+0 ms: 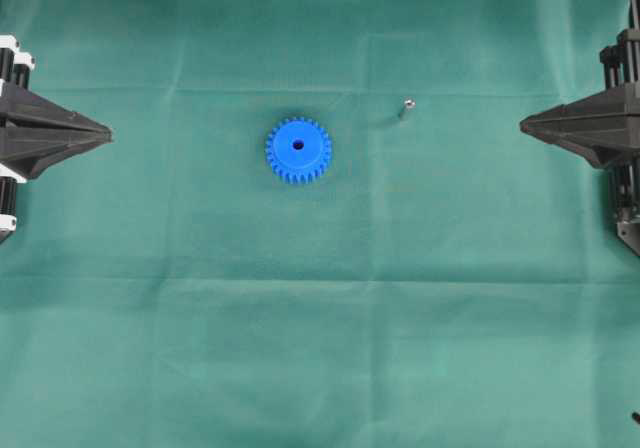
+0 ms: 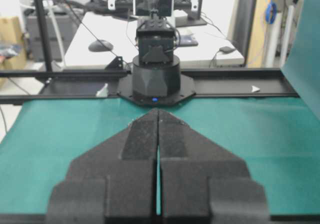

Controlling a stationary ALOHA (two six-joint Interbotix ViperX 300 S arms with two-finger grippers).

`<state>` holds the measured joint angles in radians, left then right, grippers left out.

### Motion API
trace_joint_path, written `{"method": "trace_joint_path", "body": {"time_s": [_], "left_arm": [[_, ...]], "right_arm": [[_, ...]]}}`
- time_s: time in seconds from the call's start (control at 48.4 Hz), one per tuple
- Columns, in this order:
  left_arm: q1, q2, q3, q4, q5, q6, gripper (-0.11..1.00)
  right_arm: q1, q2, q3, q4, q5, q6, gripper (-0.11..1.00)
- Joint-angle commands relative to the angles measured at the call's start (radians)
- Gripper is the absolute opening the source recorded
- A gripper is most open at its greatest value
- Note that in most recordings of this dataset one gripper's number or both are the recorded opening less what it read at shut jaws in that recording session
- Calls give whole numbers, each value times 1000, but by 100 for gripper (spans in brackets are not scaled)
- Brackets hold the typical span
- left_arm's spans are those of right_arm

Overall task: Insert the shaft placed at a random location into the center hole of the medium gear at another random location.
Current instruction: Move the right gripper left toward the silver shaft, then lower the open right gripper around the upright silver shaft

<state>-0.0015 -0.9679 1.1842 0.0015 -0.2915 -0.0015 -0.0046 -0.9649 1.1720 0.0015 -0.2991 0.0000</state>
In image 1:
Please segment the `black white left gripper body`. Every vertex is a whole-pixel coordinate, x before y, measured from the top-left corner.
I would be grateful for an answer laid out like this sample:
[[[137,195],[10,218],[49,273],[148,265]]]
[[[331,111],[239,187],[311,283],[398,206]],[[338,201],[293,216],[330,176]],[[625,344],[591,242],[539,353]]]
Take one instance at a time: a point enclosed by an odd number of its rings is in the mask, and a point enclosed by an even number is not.
[[[33,56],[20,50],[19,41],[13,35],[2,35],[1,93],[4,93],[4,88],[9,83],[27,89],[34,69]],[[25,182],[22,175],[4,164],[1,165],[1,242],[11,237],[17,228],[17,191],[18,186]]]

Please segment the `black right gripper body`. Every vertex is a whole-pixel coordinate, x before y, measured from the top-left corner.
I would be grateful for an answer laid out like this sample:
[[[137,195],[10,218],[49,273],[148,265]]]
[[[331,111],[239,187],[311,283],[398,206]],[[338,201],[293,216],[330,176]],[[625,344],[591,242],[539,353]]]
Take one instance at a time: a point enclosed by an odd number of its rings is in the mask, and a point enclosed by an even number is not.
[[[639,42],[628,41],[624,30],[615,45],[600,52],[607,89],[639,80]],[[639,151],[608,170],[611,205],[618,238],[639,255]]]

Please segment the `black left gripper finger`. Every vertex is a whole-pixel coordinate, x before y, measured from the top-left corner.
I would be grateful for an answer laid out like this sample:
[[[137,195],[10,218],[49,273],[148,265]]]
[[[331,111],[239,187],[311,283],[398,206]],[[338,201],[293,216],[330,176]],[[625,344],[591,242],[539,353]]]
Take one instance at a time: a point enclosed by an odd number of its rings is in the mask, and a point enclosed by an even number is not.
[[[19,127],[68,129],[111,135],[108,127],[17,85],[1,86],[1,117]]]
[[[112,134],[80,130],[8,130],[1,136],[1,164],[24,178],[112,141]]]

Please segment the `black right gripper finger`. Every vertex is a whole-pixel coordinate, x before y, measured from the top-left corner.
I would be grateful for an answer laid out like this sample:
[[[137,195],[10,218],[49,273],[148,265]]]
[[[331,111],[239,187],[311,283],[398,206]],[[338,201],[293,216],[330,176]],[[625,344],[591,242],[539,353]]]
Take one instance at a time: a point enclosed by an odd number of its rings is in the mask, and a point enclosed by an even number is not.
[[[638,124],[639,83],[635,82],[531,115],[520,122],[520,129],[525,133],[578,133],[626,130]]]
[[[559,137],[557,134],[538,132],[527,128],[521,128],[520,131],[539,141],[557,146],[585,159],[595,169],[623,165],[639,157],[639,150],[611,148],[582,141],[576,142]]]

